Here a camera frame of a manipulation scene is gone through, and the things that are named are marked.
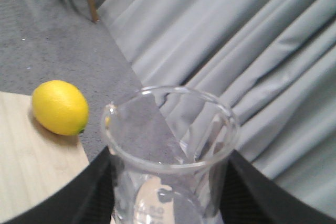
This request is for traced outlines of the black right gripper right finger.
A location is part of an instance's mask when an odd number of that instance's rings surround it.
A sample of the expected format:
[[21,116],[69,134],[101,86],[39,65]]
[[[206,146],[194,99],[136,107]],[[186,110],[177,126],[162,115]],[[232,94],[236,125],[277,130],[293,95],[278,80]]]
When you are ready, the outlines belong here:
[[224,223],[335,223],[265,177],[237,151],[228,162],[222,218]]

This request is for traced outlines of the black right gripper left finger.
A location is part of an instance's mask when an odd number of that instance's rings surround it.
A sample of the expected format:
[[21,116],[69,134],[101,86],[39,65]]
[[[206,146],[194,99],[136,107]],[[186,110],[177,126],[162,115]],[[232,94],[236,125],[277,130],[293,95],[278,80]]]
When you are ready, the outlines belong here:
[[110,152],[105,147],[61,190],[6,223],[110,223],[112,185]]

